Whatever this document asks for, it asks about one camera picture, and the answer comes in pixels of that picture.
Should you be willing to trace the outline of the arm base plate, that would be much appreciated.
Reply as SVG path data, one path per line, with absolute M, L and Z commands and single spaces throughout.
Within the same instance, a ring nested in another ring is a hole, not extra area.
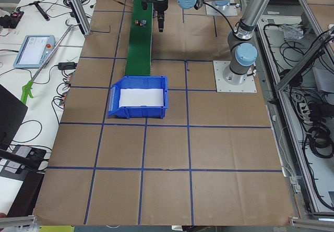
M 225 16 L 237 16 L 237 8 L 239 8 L 240 4 L 236 3 L 234 0 L 222 0 L 222 1 L 210 1 L 207 2 L 209 5 L 214 7 L 215 9 L 222 12 Z M 206 15 L 207 16 L 219 16 L 220 14 L 214 10 L 212 7 L 206 5 Z
M 256 93 L 256 86 L 251 69 L 244 75 L 236 75 L 230 70 L 230 61 L 214 60 L 214 76 L 217 92 Z

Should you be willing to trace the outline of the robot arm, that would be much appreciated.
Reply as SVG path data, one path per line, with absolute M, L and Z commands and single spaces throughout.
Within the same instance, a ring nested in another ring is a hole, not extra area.
M 169 0 L 141 0 L 143 9 L 148 3 L 153 3 L 153 8 L 158 13 L 159 31 L 164 28 L 164 12 L 168 8 Z M 223 0 L 177 0 L 182 9 L 199 9 L 202 5 L 209 5 L 213 1 Z M 251 44 L 254 29 L 270 0 L 249 0 L 243 10 L 242 17 L 235 27 L 231 27 L 228 35 L 228 45 L 231 51 L 229 66 L 223 71 L 224 80 L 238 86 L 245 82 L 249 68 L 254 64 L 258 52 Z

